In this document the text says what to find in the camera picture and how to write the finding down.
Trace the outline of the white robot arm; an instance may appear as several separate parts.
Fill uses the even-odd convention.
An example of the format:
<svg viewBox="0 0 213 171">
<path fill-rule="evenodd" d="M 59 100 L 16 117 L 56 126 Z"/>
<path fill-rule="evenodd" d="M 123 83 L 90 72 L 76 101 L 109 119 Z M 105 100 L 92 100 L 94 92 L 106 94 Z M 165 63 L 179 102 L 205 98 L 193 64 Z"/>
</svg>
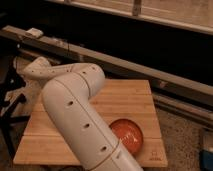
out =
<svg viewBox="0 0 213 171">
<path fill-rule="evenodd" d="M 143 171 L 89 102 L 105 83 L 100 66 L 39 57 L 23 73 L 41 85 L 47 114 L 86 171 Z"/>
</svg>

